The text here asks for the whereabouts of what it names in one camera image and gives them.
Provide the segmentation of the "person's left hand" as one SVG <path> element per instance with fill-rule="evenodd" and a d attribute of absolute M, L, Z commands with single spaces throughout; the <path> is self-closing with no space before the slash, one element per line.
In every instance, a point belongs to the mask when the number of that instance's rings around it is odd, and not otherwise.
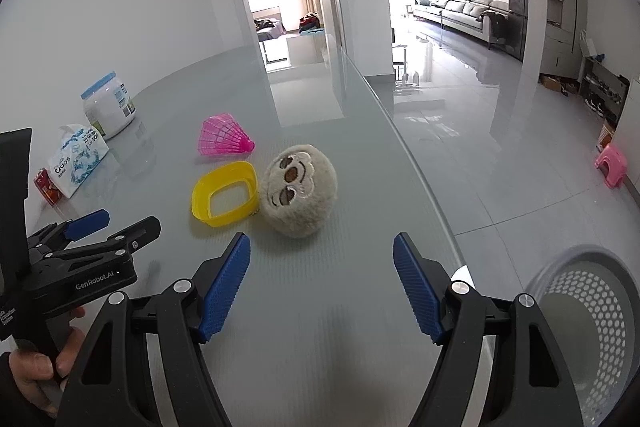
<path fill-rule="evenodd" d="M 12 381 L 18 391 L 31 405 L 49 417 L 58 416 L 58 407 L 46 396 L 40 384 L 52 381 L 54 374 L 61 377 L 70 375 L 84 340 L 85 334 L 73 326 L 54 363 L 42 353 L 34 351 L 18 349 L 9 355 Z"/>

